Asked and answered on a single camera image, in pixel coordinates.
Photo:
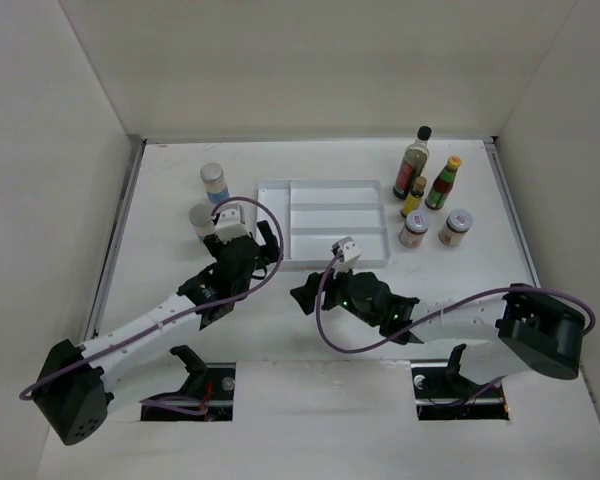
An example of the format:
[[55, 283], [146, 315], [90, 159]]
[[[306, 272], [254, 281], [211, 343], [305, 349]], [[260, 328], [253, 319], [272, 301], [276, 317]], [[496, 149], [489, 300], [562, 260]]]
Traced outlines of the blue-label jar of white pearls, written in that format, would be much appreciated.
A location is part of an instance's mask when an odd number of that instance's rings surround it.
[[200, 177], [205, 186], [209, 201], [217, 205], [230, 197], [222, 167], [217, 163], [207, 163], [200, 169]]

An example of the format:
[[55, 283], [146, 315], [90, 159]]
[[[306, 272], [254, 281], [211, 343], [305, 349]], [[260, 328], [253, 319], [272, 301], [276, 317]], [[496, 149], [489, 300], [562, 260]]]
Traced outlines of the small yellow-label bottle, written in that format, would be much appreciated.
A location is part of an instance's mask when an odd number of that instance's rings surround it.
[[421, 204], [427, 185], [427, 179], [424, 176], [418, 176], [403, 203], [400, 210], [401, 215], [406, 218], [409, 213], [417, 210]]

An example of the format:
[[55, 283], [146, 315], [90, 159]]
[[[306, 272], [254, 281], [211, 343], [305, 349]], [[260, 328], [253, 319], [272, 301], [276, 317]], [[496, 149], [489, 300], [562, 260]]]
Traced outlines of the dark soy sauce bottle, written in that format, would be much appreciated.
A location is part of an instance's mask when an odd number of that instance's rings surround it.
[[405, 149], [393, 186], [393, 193], [398, 199], [407, 197], [416, 178], [422, 174], [430, 157], [428, 141], [431, 135], [429, 126], [421, 126], [415, 141]]

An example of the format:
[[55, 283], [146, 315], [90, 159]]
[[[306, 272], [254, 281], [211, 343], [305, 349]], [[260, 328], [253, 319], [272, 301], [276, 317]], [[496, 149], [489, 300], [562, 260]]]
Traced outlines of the green red sauce bottle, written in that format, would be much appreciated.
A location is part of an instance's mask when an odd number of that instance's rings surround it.
[[462, 165], [462, 159], [459, 156], [450, 156], [446, 165], [435, 178], [431, 189], [425, 199], [425, 206], [431, 210], [440, 210], [443, 208], [453, 189], [457, 172]]

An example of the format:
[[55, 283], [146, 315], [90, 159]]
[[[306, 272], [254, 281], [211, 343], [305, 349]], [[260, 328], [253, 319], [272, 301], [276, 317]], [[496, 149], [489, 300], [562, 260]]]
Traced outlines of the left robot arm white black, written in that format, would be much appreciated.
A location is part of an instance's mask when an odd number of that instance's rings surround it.
[[132, 403], [174, 408], [201, 393], [206, 363], [190, 343], [197, 332], [230, 314], [237, 302], [277, 273], [283, 236], [276, 219], [260, 221], [264, 242], [251, 234], [205, 245], [214, 263], [165, 301], [130, 323], [80, 345], [63, 340], [49, 351], [25, 394], [70, 446], [86, 440], [115, 410]]

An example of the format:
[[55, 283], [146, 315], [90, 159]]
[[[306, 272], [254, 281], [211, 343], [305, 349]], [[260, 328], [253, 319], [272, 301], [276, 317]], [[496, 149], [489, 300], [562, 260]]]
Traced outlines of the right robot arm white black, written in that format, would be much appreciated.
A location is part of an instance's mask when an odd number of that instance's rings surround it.
[[512, 284], [433, 307], [393, 293], [371, 272], [329, 272], [310, 274], [290, 294], [306, 315], [343, 308], [377, 328], [383, 344], [456, 341], [443, 373], [455, 395], [524, 371], [558, 380], [579, 374], [586, 320], [561, 293]]

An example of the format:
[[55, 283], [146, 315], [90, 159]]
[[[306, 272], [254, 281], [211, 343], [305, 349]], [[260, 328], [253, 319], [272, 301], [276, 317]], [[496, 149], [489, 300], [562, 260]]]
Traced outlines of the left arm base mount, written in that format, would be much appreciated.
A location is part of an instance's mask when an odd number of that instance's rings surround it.
[[185, 378], [177, 389], [153, 395], [141, 406], [142, 422], [228, 422], [233, 419], [235, 363], [206, 363], [189, 346], [170, 350]]

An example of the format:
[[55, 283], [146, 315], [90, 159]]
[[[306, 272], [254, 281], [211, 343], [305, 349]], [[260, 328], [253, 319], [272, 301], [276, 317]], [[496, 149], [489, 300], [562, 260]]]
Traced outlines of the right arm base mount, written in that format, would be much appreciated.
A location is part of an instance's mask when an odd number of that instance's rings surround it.
[[466, 344], [455, 347], [446, 362], [411, 364], [411, 375], [420, 421], [509, 420], [501, 382], [476, 384], [459, 374]]

